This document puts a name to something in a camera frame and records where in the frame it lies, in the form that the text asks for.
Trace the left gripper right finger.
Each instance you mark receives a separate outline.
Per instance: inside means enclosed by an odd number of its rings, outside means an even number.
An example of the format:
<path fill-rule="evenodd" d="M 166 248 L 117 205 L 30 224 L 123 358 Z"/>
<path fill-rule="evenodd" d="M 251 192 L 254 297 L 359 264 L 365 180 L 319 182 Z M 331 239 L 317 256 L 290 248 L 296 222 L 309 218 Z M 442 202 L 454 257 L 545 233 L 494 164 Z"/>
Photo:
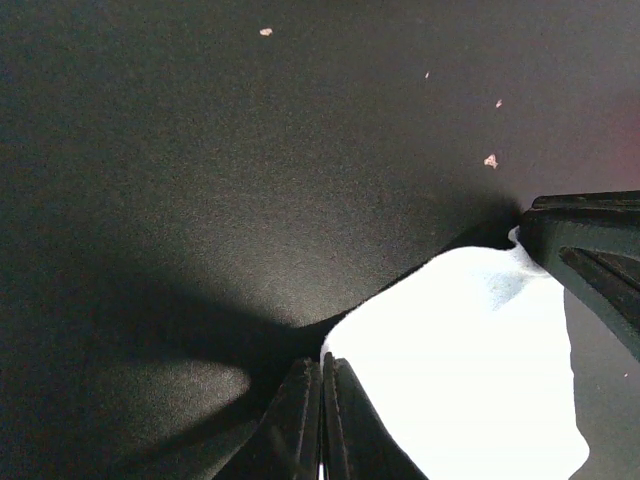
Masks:
<path fill-rule="evenodd" d="M 523 214 L 531 258 L 639 357 L 639 192 L 541 196 Z"/>

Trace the light blue cleaning cloth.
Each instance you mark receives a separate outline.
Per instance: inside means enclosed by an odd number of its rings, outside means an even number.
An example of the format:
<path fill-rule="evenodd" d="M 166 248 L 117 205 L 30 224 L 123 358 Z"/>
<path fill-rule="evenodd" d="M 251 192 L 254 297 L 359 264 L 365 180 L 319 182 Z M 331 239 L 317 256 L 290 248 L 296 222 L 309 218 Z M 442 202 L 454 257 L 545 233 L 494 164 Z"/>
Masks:
<path fill-rule="evenodd" d="M 383 426 L 430 479 L 568 479 L 576 420 L 564 289 L 512 229 L 460 247 L 365 301 L 326 336 Z"/>

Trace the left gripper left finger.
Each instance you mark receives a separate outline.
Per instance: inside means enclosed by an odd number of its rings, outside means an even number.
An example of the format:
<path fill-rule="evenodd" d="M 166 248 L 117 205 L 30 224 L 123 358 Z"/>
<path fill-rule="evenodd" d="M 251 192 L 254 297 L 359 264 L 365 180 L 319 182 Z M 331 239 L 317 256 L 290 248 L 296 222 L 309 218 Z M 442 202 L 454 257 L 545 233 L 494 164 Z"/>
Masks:
<path fill-rule="evenodd" d="M 424 479 L 391 438 L 351 365 L 296 361 L 217 479 Z"/>

